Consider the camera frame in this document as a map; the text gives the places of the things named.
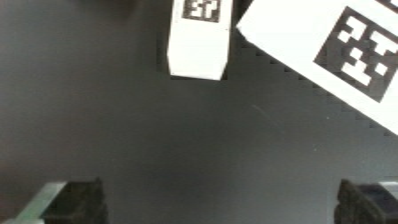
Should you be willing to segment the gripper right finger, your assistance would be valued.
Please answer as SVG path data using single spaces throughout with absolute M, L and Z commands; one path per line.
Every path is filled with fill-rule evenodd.
M 398 224 L 398 181 L 341 180 L 334 224 Z

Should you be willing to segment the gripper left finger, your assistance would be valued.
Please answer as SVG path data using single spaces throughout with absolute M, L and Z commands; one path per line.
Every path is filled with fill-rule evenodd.
M 46 183 L 10 224 L 108 224 L 101 179 Z

